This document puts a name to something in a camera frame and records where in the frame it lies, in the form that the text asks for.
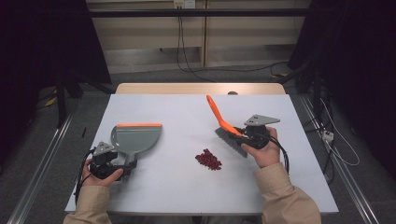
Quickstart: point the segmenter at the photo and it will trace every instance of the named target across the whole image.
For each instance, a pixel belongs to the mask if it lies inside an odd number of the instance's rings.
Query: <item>orange handle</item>
[[[213,111],[213,114],[215,114],[216,119],[219,122],[219,125],[222,129],[224,129],[225,131],[228,131],[230,133],[234,133],[238,136],[243,136],[240,132],[238,132],[231,124],[227,123],[222,117],[221,114],[218,110],[218,107],[216,106],[215,102],[213,101],[212,97],[210,95],[206,96],[206,100],[210,105],[210,108]]]

